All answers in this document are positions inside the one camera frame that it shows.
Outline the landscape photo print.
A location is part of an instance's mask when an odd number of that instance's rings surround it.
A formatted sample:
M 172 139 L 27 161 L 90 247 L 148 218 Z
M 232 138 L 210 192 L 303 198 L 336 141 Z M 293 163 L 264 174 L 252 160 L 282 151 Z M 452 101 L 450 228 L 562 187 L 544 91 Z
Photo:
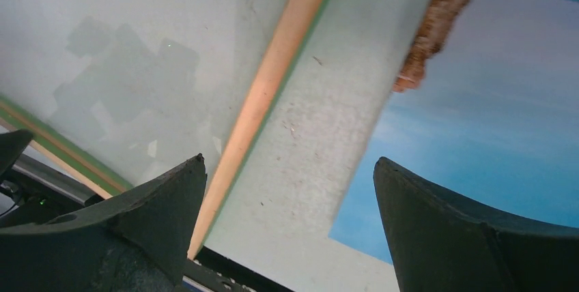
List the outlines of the landscape photo print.
M 329 231 L 390 262 L 384 156 L 519 216 L 578 226 L 578 0 L 471 0 L 418 89 L 394 93 Z

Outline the wooden picture frame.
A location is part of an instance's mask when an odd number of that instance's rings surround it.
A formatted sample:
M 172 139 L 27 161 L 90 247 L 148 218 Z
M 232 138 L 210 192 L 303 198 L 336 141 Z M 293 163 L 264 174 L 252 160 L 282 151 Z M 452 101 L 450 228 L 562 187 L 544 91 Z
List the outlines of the wooden picture frame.
M 1 0 L 1 112 L 109 198 L 196 153 L 194 254 L 323 0 Z

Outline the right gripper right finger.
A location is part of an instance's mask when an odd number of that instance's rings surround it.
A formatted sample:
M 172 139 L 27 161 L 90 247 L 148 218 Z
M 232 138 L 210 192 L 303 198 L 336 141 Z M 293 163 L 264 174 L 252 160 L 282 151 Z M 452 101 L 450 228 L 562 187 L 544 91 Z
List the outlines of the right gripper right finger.
M 380 217 L 401 291 L 577 291 L 578 230 L 444 188 L 381 157 Z

